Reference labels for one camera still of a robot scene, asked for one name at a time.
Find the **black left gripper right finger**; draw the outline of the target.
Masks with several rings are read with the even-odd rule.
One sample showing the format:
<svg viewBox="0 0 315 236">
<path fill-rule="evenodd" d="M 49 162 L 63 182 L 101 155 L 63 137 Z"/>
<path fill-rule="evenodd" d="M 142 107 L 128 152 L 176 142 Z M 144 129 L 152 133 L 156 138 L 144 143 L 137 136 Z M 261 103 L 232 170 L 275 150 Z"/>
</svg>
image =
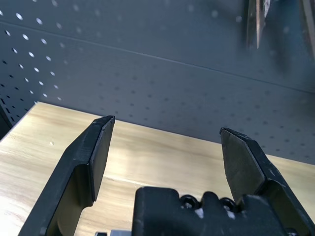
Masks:
<svg viewBox="0 0 315 236">
<path fill-rule="evenodd" d="M 311 218 L 258 142 L 224 127 L 220 137 L 225 175 L 233 199 L 239 201 L 244 195 L 264 197 L 285 229 L 309 236 Z"/>
</svg>

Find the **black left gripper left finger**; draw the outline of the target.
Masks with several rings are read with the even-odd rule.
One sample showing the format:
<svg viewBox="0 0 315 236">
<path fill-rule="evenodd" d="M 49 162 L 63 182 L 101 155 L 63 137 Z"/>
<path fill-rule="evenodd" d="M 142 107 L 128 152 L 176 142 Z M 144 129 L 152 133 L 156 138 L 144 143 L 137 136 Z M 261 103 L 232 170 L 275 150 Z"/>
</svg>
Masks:
<svg viewBox="0 0 315 236">
<path fill-rule="evenodd" d="M 95 119 L 66 148 L 19 235 L 74 235 L 82 211 L 97 200 L 114 123 L 114 116 Z"/>
</svg>

